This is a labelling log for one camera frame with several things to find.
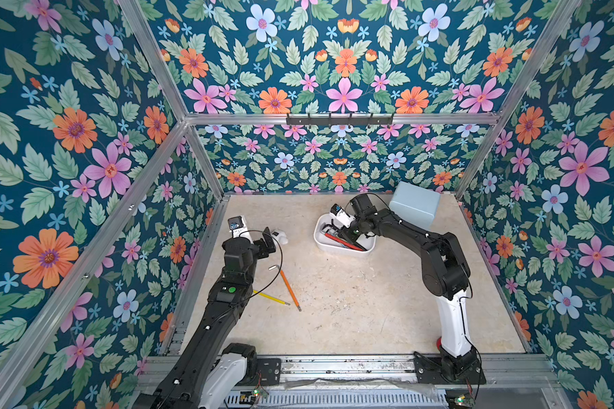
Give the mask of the red hex key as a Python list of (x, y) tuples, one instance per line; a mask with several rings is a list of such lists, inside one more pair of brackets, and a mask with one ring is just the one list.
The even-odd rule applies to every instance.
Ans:
[(354, 250), (354, 251), (357, 251), (357, 252), (366, 252), (365, 248), (360, 247), (358, 245), (351, 244), (351, 243), (349, 243), (349, 242), (347, 242), (347, 241), (345, 241), (345, 240), (343, 240), (343, 239), (341, 239), (341, 238), (339, 238), (339, 237), (337, 237), (335, 235), (332, 235), (330, 233), (325, 233), (325, 237), (327, 239), (329, 239), (329, 240), (332, 240), (332, 241), (342, 245), (345, 248), (350, 249), (350, 250)]

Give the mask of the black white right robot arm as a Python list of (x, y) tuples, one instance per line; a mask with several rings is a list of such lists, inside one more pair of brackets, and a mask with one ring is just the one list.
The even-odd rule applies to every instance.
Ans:
[(459, 382), (481, 368), (467, 318), (471, 271), (459, 240), (453, 233), (433, 233), (405, 221), (389, 207), (377, 208), (368, 194), (350, 200), (351, 221), (344, 237), (353, 242), (361, 235), (393, 240), (421, 259), (422, 281), (435, 296), (442, 329), (440, 361), (433, 365), (446, 381)]

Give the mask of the small white figurine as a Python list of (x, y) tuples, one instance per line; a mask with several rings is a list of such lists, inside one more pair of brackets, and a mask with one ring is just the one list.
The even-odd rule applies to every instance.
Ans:
[(276, 229), (273, 230), (271, 234), (280, 245), (288, 244), (288, 236), (284, 231)]

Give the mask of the orange hex key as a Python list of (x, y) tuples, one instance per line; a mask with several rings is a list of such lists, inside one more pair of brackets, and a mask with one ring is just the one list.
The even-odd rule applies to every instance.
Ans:
[(286, 276), (286, 274), (284, 273), (283, 269), (279, 266), (279, 265), (272, 265), (269, 267), (270, 271), (276, 270), (278, 272), (278, 274), (281, 276), (282, 281), (284, 282), (284, 285), (286, 286), (288, 293), (290, 295), (290, 297), (293, 300), (293, 303), (296, 307), (296, 309), (298, 310), (298, 312), (302, 312), (302, 308), (300, 306), (300, 303), (298, 301), (298, 298), (296, 297), (293, 288), (291, 287), (289, 281), (288, 281), (288, 277)]

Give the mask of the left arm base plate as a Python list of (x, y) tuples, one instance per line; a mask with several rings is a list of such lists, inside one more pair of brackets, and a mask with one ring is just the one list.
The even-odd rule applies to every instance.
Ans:
[(257, 358), (247, 368), (247, 373), (235, 386), (276, 386), (280, 383), (282, 360), (279, 358)]

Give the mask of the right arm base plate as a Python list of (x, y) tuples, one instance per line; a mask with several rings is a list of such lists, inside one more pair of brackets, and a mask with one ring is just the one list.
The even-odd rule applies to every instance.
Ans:
[(414, 352), (414, 371), (419, 383), (486, 384), (481, 355), (474, 348), (457, 358), (444, 350), (438, 356)]

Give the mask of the black hook rail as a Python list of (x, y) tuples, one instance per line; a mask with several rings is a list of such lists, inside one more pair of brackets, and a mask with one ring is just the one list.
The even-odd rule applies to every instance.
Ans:
[(368, 127), (373, 125), (389, 125), (394, 121), (394, 116), (380, 114), (288, 114), (287, 125), (305, 125), (327, 127), (332, 125), (350, 125), (353, 127)]

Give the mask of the white storage box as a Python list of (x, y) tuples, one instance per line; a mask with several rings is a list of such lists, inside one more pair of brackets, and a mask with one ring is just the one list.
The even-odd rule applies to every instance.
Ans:
[(351, 249), (339, 241), (329, 238), (324, 233), (323, 229), (330, 224), (334, 225), (336, 228), (341, 228), (343, 226), (342, 223), (337, 221), (330, 214), (324, 214), (320, 216), (314, 229), (313, 239), (316, 242), (317, 247), (323, 252), (341, 256), (364, 258), (375, 249), (377, 238), (372, 236), (367, 237), (364, 234), (362, 234), (357, 240), (357, 243), (364, 248), (364, 251)]

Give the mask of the yellow hex key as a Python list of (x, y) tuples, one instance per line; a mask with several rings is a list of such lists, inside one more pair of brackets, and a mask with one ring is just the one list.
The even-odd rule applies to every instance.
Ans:
[(291, 306), (291, 303), (288, 303), (288, 302), (286, 302), (284, 300), (281, 300), (280, 298), (275, 298), (273, 296), (265, 294), (262, 291), (254, 291), (253, 294), (255, 296), (259, 296), (259, 297), (271, 300), (272, 302), (279, 303), (279, 304), (284, 305), (284, 306)]

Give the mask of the light blue cube box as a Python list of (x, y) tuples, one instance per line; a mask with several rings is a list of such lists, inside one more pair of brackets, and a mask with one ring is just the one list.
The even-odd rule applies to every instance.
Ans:
[(389, 202), (390, 209), (402, 220), (429, 230), (437, 214), (441, 194), (408, 182), (399, 182)]

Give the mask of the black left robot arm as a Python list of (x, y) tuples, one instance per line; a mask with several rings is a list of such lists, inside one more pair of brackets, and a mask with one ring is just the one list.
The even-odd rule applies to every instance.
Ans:
[(155, 392), (139, 395), (134, 408), (219, 408), (238, 383), (257, 374), (252, 345), (223, 344), (253, 297), (258, 260), (276, 252), (276, 243), (267, 228), (254, 240), (242, 216), (230, 218), (228, 225), (223, 268), (198, 329)]

